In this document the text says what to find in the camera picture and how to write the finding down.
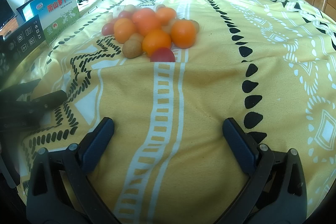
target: black clamp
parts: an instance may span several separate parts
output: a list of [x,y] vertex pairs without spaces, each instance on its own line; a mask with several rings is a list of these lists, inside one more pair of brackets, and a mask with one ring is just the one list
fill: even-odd
[[[27,195],[27,219],[33,224],[120,224],[86,178],[98,164],[114,134],[114,123],[104,118],[80,144],[66,150],[48,152],[41,148],[34,160]],[[77,212],[65,190],[60,170],[70,185],[85,215]]]
[[272,151],[259,144],[266,134],[246,134],[233,118],[224,121],[223,134],[250,179],[216,224],[302,224],[307,193],[297,150]]
[[[71,144],[63,151],[39,150],[27,199],[27,219],[32,224],[120,223],[86,178],[113,133],[113,121],[104,118],[79,145]],[[297,150],[272,151],[259,144],[265,133],[246,134],[233,118],[224,121],[223,134],[250,179],[215,224],[302,224],[307,215],[307,194]],[[73,209],[60,170],[67,173],[85,215]]]
[[30,102],[17,101],[21,95],[32,92],[40,80],[13,85],[0,92],[0,170],[11,188],[20,184],[11,153],[16,150],[16,133],[38,129],[42,116],[67,99],[66,93],[59,90]]

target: cherry tomato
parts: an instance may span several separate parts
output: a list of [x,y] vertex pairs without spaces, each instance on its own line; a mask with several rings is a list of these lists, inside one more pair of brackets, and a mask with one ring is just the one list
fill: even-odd
[[159,48],[152,54],[151,62],[175,62],[175,55],[168,48]]
[[132,34],[137,32],[137,28],[133,22],[124,22],[118,25],[114,25],[114,37],[120,43],[124,44]]
[[190,20],[180,19],[174,22],[170,35],[176,46],[189,48],[196,41],[196,32],[195,25]]
[[133,13],[129,11],[121,11],[120,14],[118,15],[118,18],[132,18]]
[[151,30],[161,29],[160,21],[153,16],[144,18],[142,21],[139,21],[136,26],[138,27],[139,33],[142,36],[146,36]]
[[176,17],[176,11],[169,7],[162,7],[156,12],[156,18],[161,22],[162,25],[168,25],[171,19]]
[[111,35],[114,34],[114,24],[118,19],[115,18],[111,22],[106,23],[103,28],[101,29],[101,33],[103,35]]
[[157,49],[162,47],[171,47],[171,38],[163,30],[150,31],[142,41],[142,50],[147,53],[148,57],[151,57]]
[[117,18],[117,21],[114,23],[114,32],[118,29],[118,27],[124,23],[132,24],[133,22],[129,18]]
[[132,20],[134,23],[137,23],[149,16],[155,16],[155,12],[151,8],[142,8],[133,14]]

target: monitor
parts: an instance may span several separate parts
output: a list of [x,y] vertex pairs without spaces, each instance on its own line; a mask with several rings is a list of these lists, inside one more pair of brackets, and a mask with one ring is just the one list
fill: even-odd
[[30,5],[29,5],[29,3],[32,2],[32,1],[33,0],[29,0],[28,2],[26,2],[22,6],[16,8],[16,10],[21,15],[24,22],[26,22],[27,20],[31,19],[34,16],[33,12],[30,9]]
[[0,0],[0,11],[0,28],[2,28],[14,17],[14,12],[7,0]]

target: black box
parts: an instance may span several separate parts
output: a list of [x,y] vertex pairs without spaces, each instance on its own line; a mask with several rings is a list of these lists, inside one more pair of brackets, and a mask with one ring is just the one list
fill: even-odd
[[0,40],[0,87],[2,87],[15,68],[45,41],[39,16],[31,18],[6,40]]

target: yellow bedspread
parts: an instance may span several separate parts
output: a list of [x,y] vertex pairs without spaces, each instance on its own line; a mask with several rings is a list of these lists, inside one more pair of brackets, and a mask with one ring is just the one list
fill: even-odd
[[[101,28],[108,12],[165,4],[194,19],[193,47],[176,63],[124,58]],[[246,182],[222,134],[233,117],[267,133],[272,150],[299,151],[309,214],[336,177],[336,23],[304,0],[88,0],[83,15],[34,62],[35,98],[65,104],[23,142],[26,201],[37,151],[79,143],[103,117],[115,135],[88,177],[123,223],[212,224]]]

